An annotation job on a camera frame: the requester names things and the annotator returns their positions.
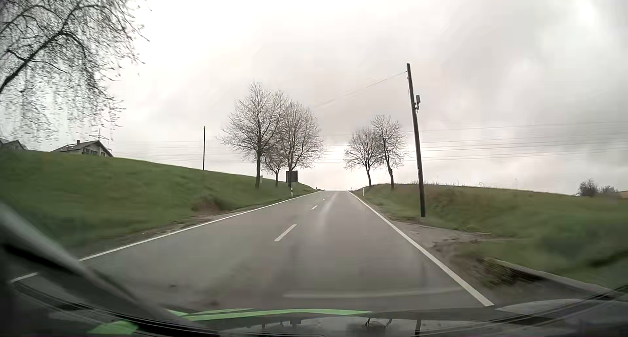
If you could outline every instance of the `white edge line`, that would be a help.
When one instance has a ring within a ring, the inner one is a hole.
[[[296,224],[291,225],[288,229],[286,229],[286,231],[284,231],[280,236],[277,237],[277,239],[275,239],[275,242],[278,242],[279,240],[281,240],[281,238],[285,237],[286,234],[288,234],[292,229],[294,229],[294,227],[296,227]]]
[[[422,252],[425,256],[427,256],[428,259],[432,260],[438,267],[440,267],[443,271],[445,271],[445,273],[448,274],[451,278],[453,278],[453,280],[458,282],[459,285],[461,285],[465,290],[467,290],[467,292],[469,292],[472,296],[474,296],[475,299],[479,300],[484,306],[494,305],[490,300],[486,299],[486,297],[484,295],[482,295],[482,293],[480,293],[477,290],[475,290],[475,288],[473,288],[469,283],[467,283],[464,279],[460,278],[460,276],[458,276],[456,274],[456,272],[452,271],[449,267],[445,266],[444,263],[442,263],[434,255],[432,255],[430,252],[428,252],[428,250],[425,250],[421,245],[418,245],[414,240],[412,240],[410,237],[408,237],[403,231],[401,231],[399,228],[397,228],[389,220],[385,219],[384,216],[382,216],[377,211],[373,210],[372,207],[367,205],[364,201],[362,201],[356,195],[352,194],[351,192],[349,192],[349,193],[351,195],[353,195],[353,197],[357,198],[358,201],[360,201],[363,205],[367,206],[369,210],[373,211],[373,213],[375,213],[378,217],[380,217],[382,221],[385,221],[389,226],[391,226],[393,229],[395,229],[395,231],[398,234],[400,234],[400,236],[404,237],[404,239],[409,241],[410,244],[412,244],[415,248],[419,249],[420,252]]]
[[[217,220],[213,220],[213,221],[209,221],[209,222],[200,223],[200,224],[193,225],[193,226],[191,226],[191,227],[187,227],[187,228],[184,228],[184,229],[179,229],[179,230],[177,230],[177,231],[172,231],[171,233],[166,233],[166,234],[159,235],[159,236],[157,236],[157,237],[152,237],[152,238],[144,239],[144,240],[141,240],[140,242],[136,242],[136,243],[132,243],[132,244],[129,244],[129,245],[120,246],[119,248],[113,248],[113,249],[111,249],[111,250],[107,250],[107,251],[105,251],[105,252],[95,253],[95,254],[93,254],[93,255],[90,255],[90,256],[84,257],[84,258],[82,258],[82,259],[79,259],[79,261],[86,261],[86,260],[94,259],[94,258],[96,258],[96,257],[98,257],[98,256],[103,256],[103,255],[106,255],[106,254],[108,254],[108,253],[112,253],[112,252],[120,251],[120,250],[122,250],[122,249],[130,248],[130,247],[135,246],[135,245],[144,244],[144,243],[147,243],[147,242],[150,242],[150,241],[153,241],[153,240],[157,240],[157,239],[161,239],[161,238],[164,238],[164,237],[168,237],[169,235],[173,235],[173,234],[181,233],[182,231],[186,231],[186,230],[190,230],[190,229],[194,229],[194,228],[199,228],[199,227],[202,227],[202,226],[204,226],[204,225],[208,225],[208,224],[216,223],[216,222],[223,221],[223,220],[228,220],[228,219],[230,219],[230,218],[233,218],[233,217],[239,216],[239,215],[241,215],[241,214],[246,214],[246,213],[254,212],[254,211],[257,211],[257,210],[261,210],[261,209],[263,209],[263,208],[267,208],[267,207],[270,207],[270,206],[278,205],[278,204],[280,204],[280,203],[284,203],[284,202],[290,201],[290,200],[292,200],[292,199],[298,199],[298,198],[300,198],[300,197],[305,197],[305,196],[308,196],[308,195],[311,195],[311,194],[315,194],[315,193],[317,193],[317,192],[318,192],[318,191],[315,191],[315,192],[313,192],[313,193],[309,193],[309,194],[305,194],[305,195],[301,195],[301,196],[297,196],[297,197],[292,197],[292,198],[285,199],[285,200],[280,201],[280,202],[272,203],[271,205],[267,205],[267,206],[263,206],[263,207],[255,208],[255,209],[253,209],[253,210],[248,210],[248,211],[244,211],[244,212],[240,212],[240,213],[232,214],[232,215],[230,215],[230,216],[226,216],[226,217],[223,217],[223,218],[219,218],[219,219],[217,219]],[[10,282],[10,283],[14,283],[14,282],[17,282],[17,281],[19,281],[19,280],[23,280],[23,279],[30,278],[30,277],[33,277],[33,276],[37,276],[37,272],[33,272],[33,273],[30,273],[30,274],[27,274],[27,275],[24,275],[24,276],[20,276],[20,277],[13,278],[13,279],[11,279],[9,282]]]

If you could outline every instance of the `wooden utility pole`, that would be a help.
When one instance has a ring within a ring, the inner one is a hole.
[[[425,192],[423,190],[423,163],[421,162],[421,142],[419,140],[419,124],[416,121],[416,113],[419,111],[420,97],[416,96],[414,102],[414,87],[412,86],[412,70],[408,68],[408,88],[410,89],[410,107],[412,108],[412,124],[414,124],[414,146],[416,148],[416,169],[419,173],[419,197],[421,202],[421,217],[425,218]]]
[[[203,126],[203,170],[205,170],[205,127]]]

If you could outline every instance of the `green trim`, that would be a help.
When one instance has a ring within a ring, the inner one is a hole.
[[[181,312],[181,311],[176,311],[176,310],[170,310],[170,309],[166,309],[169,312],[172,312],[173,314],[177,315],[177,316],[183,316],[183,315],[187,315],[187,312]]]
[[[184,316],[184,318],[190,321],[207,321],[207,320],[218,320],[218,319],[235,319],[238,317],[254,317],[254,316],[295,314],[295,313],[346,316],[346,315],[370,314],[371,312],[372,311],[340,310],[340,309],[284,309],[284,310],[234,312],[233,314],[218,314],[218,315],[188,315],[188,316]]]
[[[116,321],[114,323],[100,325],[87,333],[130,336],[136,330],[137,325],[134,323],[130,323],[129,321]]]
[[[248,309],[222,309],[222,310],[207,310],[207,311],[200,311],[200,312],[191,312],[190,315],[194,314],[194,315],[200,315],[200,314],[220,314],[222,312],[235,312],[235,311],[245,311],[245,310],[252,310],[250,308]]]

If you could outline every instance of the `wet road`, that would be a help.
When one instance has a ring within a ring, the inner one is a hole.
[[[84,263],[179,309],[491,303],[420,249],[347,191],[319,191]]]

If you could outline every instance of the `grass embankment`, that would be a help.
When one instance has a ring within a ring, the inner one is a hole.
[[[185,223],[195,214],[290,197],[285,182],[141,160],[0,152],[0,199],[64,246],[78,247]],[[315,191],[295,184],[294,195]]]
[[[425,219],[417,185],[376,185],[365,196],[397,220],[506,237],[470,245],[480,255],[611,288],[628,284],[626,199],[441,185],[426,185],[425,194]]]

